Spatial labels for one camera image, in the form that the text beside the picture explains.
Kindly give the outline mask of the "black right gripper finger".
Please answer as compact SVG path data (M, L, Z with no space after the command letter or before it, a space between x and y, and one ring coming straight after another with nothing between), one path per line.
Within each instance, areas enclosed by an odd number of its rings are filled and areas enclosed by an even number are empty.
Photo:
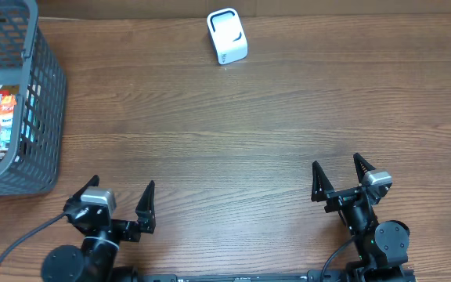
M376 169L359 153L353 154L353 161L359 183L363 182L363 178L368 171L373 171Z
M312 195L311 201L325 201L330 193L334 192L329 179L318 161L312 162Z

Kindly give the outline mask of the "teal snack packet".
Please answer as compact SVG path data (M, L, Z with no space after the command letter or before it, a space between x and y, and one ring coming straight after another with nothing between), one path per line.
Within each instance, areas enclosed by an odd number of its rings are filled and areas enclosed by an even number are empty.
M8 149L11 143L12 127L1 127L0 128L0 147L2 149Z

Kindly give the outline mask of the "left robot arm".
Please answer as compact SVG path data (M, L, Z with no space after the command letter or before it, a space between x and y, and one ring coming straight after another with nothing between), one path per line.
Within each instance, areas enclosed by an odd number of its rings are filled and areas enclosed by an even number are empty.
M44 281L136 281L137 271L115 268L120 243L138 242L156 227L155 183L149 182L135 208L137 219L114 219L116 209L112 190L99 187L94 175L63 207L67 221L83 236L82 245L62 245L46 256L41 266Z

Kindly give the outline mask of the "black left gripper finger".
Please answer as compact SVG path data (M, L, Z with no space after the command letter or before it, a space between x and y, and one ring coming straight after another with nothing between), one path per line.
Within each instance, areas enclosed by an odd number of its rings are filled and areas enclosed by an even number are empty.
M78 190L72 197L80 198L81 195L91 186L99 185L99 176L94 175L80 190Z
M155 182L151 180L135 208L138 222L153 223L155 221L154 194Z

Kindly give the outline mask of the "orange small carton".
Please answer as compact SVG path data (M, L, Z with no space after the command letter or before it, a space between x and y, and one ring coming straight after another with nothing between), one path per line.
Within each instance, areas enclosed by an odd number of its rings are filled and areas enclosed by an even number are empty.
M2 96L2 100L0 103L1 128L10 128L12 126L15 106L16 106L16 98L14 95L8 94Z

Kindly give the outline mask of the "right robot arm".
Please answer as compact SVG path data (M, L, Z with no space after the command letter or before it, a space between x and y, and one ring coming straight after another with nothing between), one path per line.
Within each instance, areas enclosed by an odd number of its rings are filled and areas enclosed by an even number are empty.
M337 212L351 238L330 255L321 270L310 271L308 277L318 281L415 281L414 271L402 267L408 262L410 229L397 220L380 222L373 210L391 189L391 174L375 168L358 153L353 161L359 185L339 191L319 162L312 163L311 201L324 202L327 213ZM359 260L330 271L332 261L352 244Z

